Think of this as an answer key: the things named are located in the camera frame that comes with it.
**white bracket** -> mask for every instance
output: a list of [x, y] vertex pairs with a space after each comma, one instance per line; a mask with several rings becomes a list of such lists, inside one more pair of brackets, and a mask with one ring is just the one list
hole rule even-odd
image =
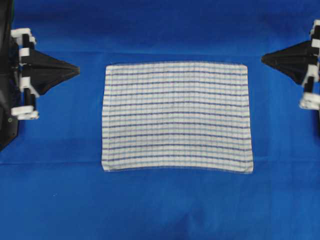
[[315, 83], [319, 82], [319, 62], [317, 63], [317, 65], [308, 65], [308, 69], [302, 82], [302, 87], [305, 87], [305, 84], [308, 82], [309, 77], [313, 77]]
[[34, 45], [37, 44], [37, 40], [34, 36], [32, 36], [30, 28], [18, 28], [18, 29], [13, 29], [11, 30], [11, 37], [14, 38], [15, 42], [19, 45], [23, 45], [22, 41], [22, 35], [23, 34], [28, 34], [29, 35], [29, 41], [31, 43], [34, 43]]
[[34, 106], [18, 106], [11, 108], [11, 115], [18, 120], [33, 120], [39, 118], [38, 111], [34, 110]]
[[311, 29], [311, 31], [310, 31], [310, 37], [311, 37], [313, 34], [315, 34], [315, 28], [316, 28], [316, 26], [320, 26], [320, 19], [314, 20], [312, 29]]
[[20, 76], [20, 92], [24, 92], [24, 89], [30, 89], [31, 94], [34, 94], [36, 98], [39, 98], [39, 93], [35, 90], [35, 88], [31, 85], [29, 76]]
[[299, 104], [300, 108], [308, 110], [320, 110], [320, 95], [305, 92]]

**blue stripe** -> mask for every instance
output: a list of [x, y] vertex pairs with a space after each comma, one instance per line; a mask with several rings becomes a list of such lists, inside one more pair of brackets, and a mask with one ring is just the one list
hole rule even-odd
[[[206, 153], [206, 154], [224, 154], [224, 155], [230, 155], [235, 157], [252, 157], [252, 154], [237, 154], [233, 152], [223, 152], [223, 151], [207, 151], [207, 150], [186, 150], [186, 149], [169, 149], [169, 151], [174, 152], [195, 152], [195, 153]], [[114, 152], [114, 153], [105, 153], [102, 154], [103, 156], [114, 156], [114, 155], [127, 155], [127, 154], [141, 154], [141, 153], [153, 153], [153, 152], [159, 152], [159, 149], [152, 149], [152, 150], [139, 150], [139, 151], [121, 151], [121, 152]]]
[[242, 149], [242, 148], [230, 147], [230, 146], [215, 146], [215, 145], [207, 145], [207, 144], [187, 144], [187, 143], [168, 143], [168, 144], [165, 143], [165, 144], [144, 144], [144, 145], [130, 145], [130, 146], [115, 146], [115, 147], [103, 147], [102, 150], [149, 148], [149, 147], [168, 147], [168, 146], [184, 146], [184, 147], [228, 149], [228, 150], [243, 151], [243, 152], [252, 151], [251, 148]]
[[[217, 97], [205, 97], [205, 96], [189, 96], [192, 97], [193, 99], [204, 99], [204, 100], [221, 100], [221, 101], [228, 101], [228, 102], [233, 102], [233, 103], [249, 103], [248, 99], [234, 99], [234, 98], [217, 98]], [[146, 100], [155, 100], [155, 99], [160, 99], [160, 100], [164, 100], [164, 99], [169, 99], [169, 100], [176, 100], [176, 99], [185, 99], [186, 96], [153, 96], [153, 97], [140, 97], [140, 98], [116, 98], [116, 99], [112, 99], [112, 102], [127, 102], [127, 101], [146, 101]]]
[[142, 155], [142, 156], [127, 156], [127, 157], [119, 157], [119, 158], [111, 158], [108, 159], [107, 162], [115, 162], [121, 160], [129, 160], [129, 159], [145, 159], [145, 158], [201, 158], [201, 159], [215, 159], [215, 160], [225, 160], [231, 162], [238, 162], [238, 163], [250, 163], [252, 160], [239, 160], [233, 159], [228, 157], [215, 157], [215, 156], [201, 156], [201, 155], [189, 155], [189, 154], [163, 154], [163, 155]]
[[219, 96], [232, 96], [232, 97], [247, 97], [248, 94], [232, 94], [221, 92], [207, 92], [207, 91], [156, 91], [156, 92], [135, 92], [135, 93], [120, 93], [120, 94], [105, 94], [107, 97], [120, 97], [120, 96], [136, 96], [136, 95], [157, 95], [157, 94], [208, 94]]
[[179, 122], [179, 121], [171, 121], [171, 122], [155, 122], [155, 123], [140, 123], [140, 124], [126, 124], [126, 125], [111, 125], [111, 126], [103, 126], [103, 129], [112, 129], [112, 128], [123, 128], [123, 127], [138, 127], [138, 126], [155, 126], [155, 125], [171, 125], [171, 124], [179, 124], [179, 125], [202, 125], [202, 126], [211, 126], [211, 127], [221, 127], [221, 128], [233, 128], [233, 129], [249, 129], [249, 126], [232, 126], [232, 125], [223, 125], [223, 124], [213, 124], [213, 123], [203, 123], [203, 122]]
[[203, 136], [212, 138], [235, 139], [235, 140], [250, 140], [250, 137], [236, 137], [213, 135], [204, 133], [186, 133], [186, 132], [166, 132], [166, 133], [149, 133], [149, 134], [134, 134], [134, 135], [121, 135], [121, 136], [104, 136], [102, 139], [123, 139], [123, 138], [136, 138], [136, 137], [153, 137], [153, 136]]
[[164, 111], [164, 112], [147, 112], [147, 113], [129, 113], [129, 114], [114, 114], [114, 115], [102, 115], [102, 117], [130, 117], [130, 116], [150, 116], [150, 115], [164, 115], [164, 114], [200, 114], [200, 115], [210, 115], [210, 116], [221, 116], [221, 117], [231, 117], [231, 118], [241, 118], [246, 119], [250, 116], [239, 116], [233, 114], [222, 114], [222, 113], [210, 113], [210, 112], [200, 112], [200, 111]]
[[[217, 119], [217, 118], [204, 118], [204, 117], [196, 117], [196, 116], [169, 116], [169, 117], [154, 117], [154, 118], [130, 118], [130, 119], [122, 119], [121, 122], [136, 122], [136, 121], [157, 121], [157, 120], [172, 120], [172, 119], [189, 119], [189, 120], [203, 120], [203, 121], [212, 121], [212, 122], [223, 122], [225, 123], [226, 120], [225, 119]], [[118, 119], [114, 119], [114, 120], [102, 120], [103, 123], [115, 123], [115, 122], [119, 122]], [[233, 120], [230, 119], [227, 121], [228, 123], [233, 123], [233, 124], [248, 124], [249, 120], [247, 121], [238, 121], [238, 120]]]
[[143, 66], [143, 67], [133, 67], [133, 68], [129, 68], [134, 66], [133, 64], [128, 64], [123, 68], [116, 68], [116, 69], [111, 69], [109, 71], [123, 71], [123, 70], [127, 70], [127, 71], [132, 71], [132, 70], [148, 70], [148, 69], [180, 69], [180, 68], [201, 68], [201, 69], [217, 69], [217, 70], [227, 70], [227, 71], [245, 71], [245, 69], [242, 67], [238, 67], [238, 68], [227, 68], [227, 67], [218, 67], [218, 66], [203, 66], [203, 65], [178, 65], [176, 64], [175, 66], [168, 66], [168, 65], [163, 65], [163, 66], [155, 66], [154, 64], [145, 64], [145, 65], [151, 65], [151, 66]]
[[247, 108], [249, 105], [240, 104], [227, 104], [227, 103], [214, 103], [214, 102], [204, 102], [204, 101], [164, 101], [164, 102], [143, 102], [143, 103], [124, 103], [124, 104], [104, 104], [104, 107], [124, 107], [124, 106], [142, 106], [142, 105], [164, 105], [164, 104], [204, 104], [204, 105], [216, 105], [216, 106], [226, 106], [226, 107], [240, 107]]
[[107, 131], [109, 134], [120, 134], [120, 133], [132, 133], [132, 132], [145, 132], [145, 131], [206, 131], [206, 132], [216, 132], [216, 133], [225, 133], [225, 134], [249, 134], [249, 132], [239, 132], [239, 131], [228, 131], [228, 130], [219, 130], [219, 129], [209, 129], [209, 128], [197, 128], [197, 127], [162, 127], [162, 128], [140, 128], [140, 129], [124, 129], [124, 130], [114, 130]]
[[[242, 109], [242, 110], [237, 110], [237, 109], [223, 109], [223, 108], [208, 108], [208, 107], [199, 107], [199, 106], [172, 106], [171, 107], [172, 110], [173, 109], [179, 109], [179, 110], [190, 110], [190, 109], [195, 109], [195, 110], [208, 110], [208, 111], [218, 111], [218, 112], [231, 112], [231, 113], [249, 113], [248, 109]], [[165, 107], [152, 107], [152, 108], [129, 108], [129, 109], [123, 109], [123, 108], [119, 108], [119, 109], [113, 109], [113, 110], [103, 110], [103, 112], [108, 112], [108, 113], [117, 113], [117, 112], [130, 112], [130, 111], [149, 111], [149, 110], [164, 110], [166, 109]]]
[[106, 76], [133, 76], [133, 75], [147, 75], [147, 74], [217, 74], [228, 76], [247, 76], [247, 73], [229, 73], [229, 72], [217, 72], [217, 71], [150, 71], [150, 72], [133, 72], [133, 73], [106, 73]]
[[178, 64], [178, 63], [194, 63], [194, 64], [223, 64], [246, 67], [241, 63], [221, 62], [221, 61], [199, 61], [199, 60], [179, 60], [179, 61], [146, 61], [146, 62], [132, 62], [132, 63], [114, 63], [109, 66], [138, 66], [138, 65], [156, 65], [156, 64]]
[[[141, 139], [141, 140], [128, 140], [128, 141], [111, 141], [108, 144], [109, 145], [116, 145], [116, 144], [129, 144], [129, 143], [144, 143], [146, 140]], [[185, 141], [190, 141], [190, 138], [164, 138], [164, 139], [152, 139], [151, 140], [153, 143], [154, 142], [159, 142], [161, 141], [162, 143], [164, 142], [185, 142]], [[228, 145], [237, 145], [237, 146], [246, 146], [246, 147], [251, 147], [251, 143], [239, 143], [239, 142], [230, 142], [230, 141], [217, 141], [217, 140], [206, 140], [206, 139], [197, 139], [197, 142], [202, 142], [202, 143], [209, 143], [209, 144], [228, 144]]]
[[[165, 163], [184, 163], [184, 164], [212, 164], [212, 165], [218, 165], [218, 166], [228, 166], [228, 167], [234, 167], [234, 168], [239, 168], [239, 169], [248, 169], [249, 167], [252, 167], [251, 165], [249, 166], [241, 166], [241, 165], [234, 165], [234, 164], [228, 164], [228, 163], [219, 163], [219, 162], [210, 162], [210, 161], [179, 161], [179, 160], [162, 160], [162, 162]], [[138, 162], [130, 162], [130, 163], [122, 163], [122, 164], [110, 164], [110, 167], [112, 168], [119, 168], [122, 166], [130, 166], [130, 165], [138, 165], [138, 164], [154, 164], [154, 161], [138, 161]]]
[[153, 86], [153, 87], [132, 87], [132, 88], [125, 88], [122, 87], [119, 89], [112, 89], [113, 92], [115, 91], [139, 91], [139, 90], [152, 90], [152, 89], [212, 89], [212, 90], [223, 90], [223, 91], [246, 91], [247, 89], [232, 89], [232, 88], [225, 88], [225, 87], [212, 87], [212, 86], [177, 86], [177, 85], [171, 85], [171, 86]]
[[[139, 80], [152, 80], [152, 79], [168, 79], [168, 76], [164, 76], [164, 77], [148, 77], [148, 78], [139, 78]], [[175, 76], [175, 79], [187, 79], [188, 77], [179, 77], [179, 76]], [[216, 77], [212, 77], [211, 79], [214, 80], [219, 80]], [[119, 79], [113, 79], [113, 81], [125, 81], [128, 80], [126, 78], [119, 78]], [[112, 84], [105, 84], [105, 86], [107, 87], [117, 87], [117, 86], [134, 86], [134, 85], [149, 85], [149, 84], [214, 84], [214, 85], [224, 85], [224, 86], [235, 86], [235, 87], [247, 87], [248, 84], [247, 83], [226, 83], [226, 82], [214, 82], [214, 81], [151, 81], [151, 82], [130, 82], [130, 83], [112, 83]]]

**blue tablecloth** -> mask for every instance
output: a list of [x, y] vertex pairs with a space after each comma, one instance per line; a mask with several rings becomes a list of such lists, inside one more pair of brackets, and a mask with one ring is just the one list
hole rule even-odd
[[[263, 54], [309, 38], [314, 0], [15, 1], [14, 28], [81, 68], [38, 99], [0, 152], [0, 239], [320, 238], [317, 113]], [[253, 174], [103, 172], [105, 67], [218, 61], [248, 66]]]

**white towel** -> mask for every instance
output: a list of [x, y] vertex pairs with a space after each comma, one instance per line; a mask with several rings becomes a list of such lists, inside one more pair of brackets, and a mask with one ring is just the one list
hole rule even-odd
[[251, 173], [247, 67], [202, 61], [107, 66], [102, 166]]

